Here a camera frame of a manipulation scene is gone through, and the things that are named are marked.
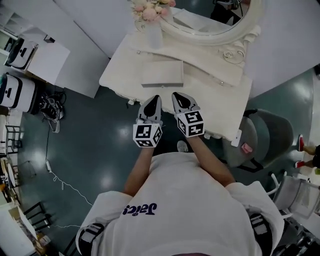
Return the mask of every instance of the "fiducial marker cube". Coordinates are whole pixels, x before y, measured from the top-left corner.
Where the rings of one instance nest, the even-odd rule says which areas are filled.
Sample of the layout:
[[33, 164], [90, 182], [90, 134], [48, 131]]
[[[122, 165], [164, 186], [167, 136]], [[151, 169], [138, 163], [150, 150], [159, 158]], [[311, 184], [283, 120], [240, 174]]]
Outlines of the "fiducial marker cube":
[[187, 138], [205, 133], [204, 120], [199, 110], [177, 114], [176, 121]]
[[133, 125], [133, 140], [140, 148], [155, 148], [161, 135], [162, 130], [158, 123]]

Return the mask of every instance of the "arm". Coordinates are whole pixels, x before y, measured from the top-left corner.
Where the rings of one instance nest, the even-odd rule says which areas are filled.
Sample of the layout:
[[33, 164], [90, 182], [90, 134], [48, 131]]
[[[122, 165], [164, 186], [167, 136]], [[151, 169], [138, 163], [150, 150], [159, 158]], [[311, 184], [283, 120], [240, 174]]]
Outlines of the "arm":
[[195, 153], [200, 166], [222, 186], [226, 187], [236, 182], [229, 169], [210, 151], [205, 143], [198, 137], [186, 138]]
[[149, 176], [154, 147], [144, 147], [124, 185], [123, 193], [134, 197]]

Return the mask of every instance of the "gray chair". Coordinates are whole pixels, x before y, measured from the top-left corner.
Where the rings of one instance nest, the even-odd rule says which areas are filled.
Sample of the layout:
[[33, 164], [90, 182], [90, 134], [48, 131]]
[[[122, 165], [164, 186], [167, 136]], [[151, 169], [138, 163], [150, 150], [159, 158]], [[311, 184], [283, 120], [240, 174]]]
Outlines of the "gray chair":
[[[266, 124], [269, 133], [269, 147], [260, 162], [255, 160], [259, 138], [256, 127], [250, 119], [251, 115], [258, 115]], [[242, 131], [242, 134], [238, 147], [232, 146], [229, 140], [222, 139], [225, 161], [230, 167], [238, 167], [252, 173], [269, 166], [277, 158], [286, 153], [294, 141], [291, 123], [287, 119], [263, 109], [246, 110], [239, 129]], [[242, 150], [241, 146], [244, 143], [247, 143], [252, 148], [251, 153], [246, 154]], [[255, 168], [245, 166], [246, 162], [251, 162]]]
[[320, 207], [320, 186], [304, 179], [284, 176], [273, 198], [276, 207], [285, 212], [282, 217], [292, 214], [308, 219]]

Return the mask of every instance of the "white t-shirt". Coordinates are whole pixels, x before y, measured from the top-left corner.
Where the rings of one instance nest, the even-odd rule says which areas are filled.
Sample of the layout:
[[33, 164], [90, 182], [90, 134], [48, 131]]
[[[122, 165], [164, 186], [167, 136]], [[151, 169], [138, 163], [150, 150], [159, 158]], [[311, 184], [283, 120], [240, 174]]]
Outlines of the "white t-shirt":
[[97, 218], [111, 221], [95, 239], [92, 256], [261, 256], [247, 207], [260, 209], [270, 223], [275, 248], [284, 221], [258, 181], [224, 188], [195, 154], [174, 152], [152, 158], [134, 197], [100, 194], [81, 227]]

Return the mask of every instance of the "person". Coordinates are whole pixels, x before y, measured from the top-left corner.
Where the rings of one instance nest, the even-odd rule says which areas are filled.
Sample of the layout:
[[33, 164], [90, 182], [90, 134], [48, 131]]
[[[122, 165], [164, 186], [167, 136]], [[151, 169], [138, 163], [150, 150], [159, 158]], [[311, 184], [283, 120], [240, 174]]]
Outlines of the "person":
[[199, 136], [186, 141], [193, 153], [142, 148], [123, 191], [98, 195], [76, 235], [83, 256], [271, 255], [284, 220], [260, 182], [236, 182]]
[[298, 138], [298, 151], [299, 152], [307, 152], [309, 155], [314, 156], [312, 160], [307, 162], [298, 161], [294, 164], [295, 168], [301, 168], [303, 166], [310, 168], [320, 168], [320, 146], [307, 146], [304, 143], [304, 138], [302, 135], [299, 135]]

